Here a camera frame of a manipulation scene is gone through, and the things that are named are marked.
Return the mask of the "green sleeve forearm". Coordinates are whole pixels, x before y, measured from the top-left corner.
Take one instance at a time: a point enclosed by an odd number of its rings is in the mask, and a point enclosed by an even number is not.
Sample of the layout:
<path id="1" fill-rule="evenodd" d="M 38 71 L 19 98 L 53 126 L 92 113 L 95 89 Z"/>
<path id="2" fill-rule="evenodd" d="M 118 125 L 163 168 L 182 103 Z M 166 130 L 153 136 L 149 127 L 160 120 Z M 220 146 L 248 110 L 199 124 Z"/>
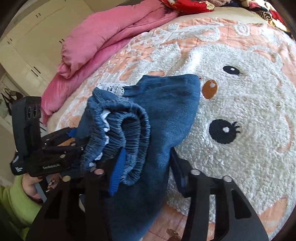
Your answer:
<path id="1" fill-rule="evenodd" d="M 1 186 L 1 222 L 22 240 L 42 207 L 34 186 L 40 181 L 26 173 L 17 176 L 11 186 Z"/>

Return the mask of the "left hand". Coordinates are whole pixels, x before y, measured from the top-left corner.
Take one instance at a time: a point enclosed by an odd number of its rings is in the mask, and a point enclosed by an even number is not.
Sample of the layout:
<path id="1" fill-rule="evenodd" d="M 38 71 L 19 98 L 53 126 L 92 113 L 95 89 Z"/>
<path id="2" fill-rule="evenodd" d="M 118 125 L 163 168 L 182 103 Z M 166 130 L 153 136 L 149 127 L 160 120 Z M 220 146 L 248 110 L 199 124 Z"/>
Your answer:
<path id="1" fill-rule="evenodd" d="M 35 187 L 35 184 L 41 182 L 43 179 L 46 179 L 46 177 L 31 177 L 28 173 L 24 174 L 22 177 L 23 191 L 34 201 L 40 202 L 42 200 Z M 59 184 L 59 181 L 59 174 L 50 175 L 46 192 L 50 192 L 55 189 L 56 186 Z"/>

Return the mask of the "right hand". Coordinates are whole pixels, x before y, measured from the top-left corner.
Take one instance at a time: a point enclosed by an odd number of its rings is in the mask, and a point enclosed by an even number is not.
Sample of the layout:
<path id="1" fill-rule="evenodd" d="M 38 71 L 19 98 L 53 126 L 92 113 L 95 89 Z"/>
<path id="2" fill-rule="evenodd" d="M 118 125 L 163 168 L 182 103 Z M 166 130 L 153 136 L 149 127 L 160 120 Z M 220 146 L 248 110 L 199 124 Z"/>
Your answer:
<path id="1" fill-rule="evenodd" d="M 168 228 L 166 230 L 166 233 L 169 235 L 168 241 L 181 241 L 182 240 L 180 235 L 176 231 L 174 231 L 173 229 Z"/>

